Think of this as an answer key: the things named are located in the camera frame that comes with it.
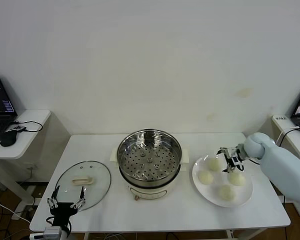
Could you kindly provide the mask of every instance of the wall stain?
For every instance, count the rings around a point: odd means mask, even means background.
[[[252,87],[243,88],[243,89],[240,89],[239,91],[237,91],[235,93],[235,96],[238,98],[246,99],[251,96],[253,91],[254,91],[254,89]]]
[[[208,122],[212,122],[214,121],[216,118],[217,118],[218,114],[215,113],[215,112],[212,112],[212,113],[209,113],[207,116],[206,116],[206,120]]]

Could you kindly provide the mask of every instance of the white table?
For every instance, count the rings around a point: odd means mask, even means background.
[[[51,197],[61,174],[82,161],[99,161],[110,170],[112,182],[104,199],[96,206],[72,216],[73,232],[177,232],[250,229],[241,239],[250,239],[266,228],[283,227],[290,219],[268,178],[249,161],[245,169],[252,175],[254,192],[244,206],[224,208],[207,201],[194,187],[191,170],[194,162],[219,147],[233,147],[245,140],[242,133],[176,133],[189,151],[189,168],[180,172],[176,187],[167,196],[154,200],[134,200],[118,167],[110,162],[113,148],[126,134],[73,135],[51,177],[30,229],[41,232],[51,216],[47,198]]]
[[[19,116],[16,118],[16,120],[19,122],[35,121],[44,125],[49,116],[49,110],[25,110],[22,113],[19,113]],[[19,125],[25,126],[27,129],[33,131],[40,129],[40,125],[35,123],[20,123]],[[15,126],[16,125],[11,125],[7,131]],[[0,145],[0,160],[17,160],[22,157],[37,134],[38,132],[22,132],[17,135],[15,144],[8,147],[3,147]],[[0,167],[0,189],[5,188],[8,188],[22,199],[15,209],[15,212],[21,212],[27,205],[38,205],[40,202],[40,198],[33,198],[31,196],[35,190],[35,186],[29,186],[27,190],[24,190],[10,177],[9,174],[5,172],[4,169]],[[17,220],[19,218],[13,215],[12,219]]]

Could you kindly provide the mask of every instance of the stainless steel steamer basket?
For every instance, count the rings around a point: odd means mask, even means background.
[[[163,187],[180,170],[182,150],[167,132],[143,129],[128,135],[119,145],[116,158],[124,179],[136,187]]]

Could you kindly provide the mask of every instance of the white plate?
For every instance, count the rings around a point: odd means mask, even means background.
[[[223,154],[218,155],[221,163],[221,170],[219,172],[211,171],[208,167],[207,160],[209,156],[199,158],[192,168],[192,178],[194,185],[198,189],[199,193],[204,196],[207,200],[221,207],[225,208],[235,208],[242,206],[245,204],[252,196],[254,192],[253,184],[251,181],[251,176],[245,172],[241,171],[241,173],[245,177],[245,185],[244,186],[235,186],[228,181],[228,173],[222,172],[222,170],[226,169],[227,163]],[[202,170],[208,170],[213,175],[213,183],[209,185],[204,185],[199,181],[198,174]],[[235,198],[232,201],[223,200],[218,192],[219,188],[224,185],[229,184],[233,187],[235,191]]]

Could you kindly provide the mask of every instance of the glass lid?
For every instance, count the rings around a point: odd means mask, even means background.
[[[111,184],[108,168],[98,161],[83,161],[66,170],[55,185],[60,186],[56,199],[58,202],[75,203],[80,198],[83,187],[85,204],[80,211],[99,203],[107,194]]]

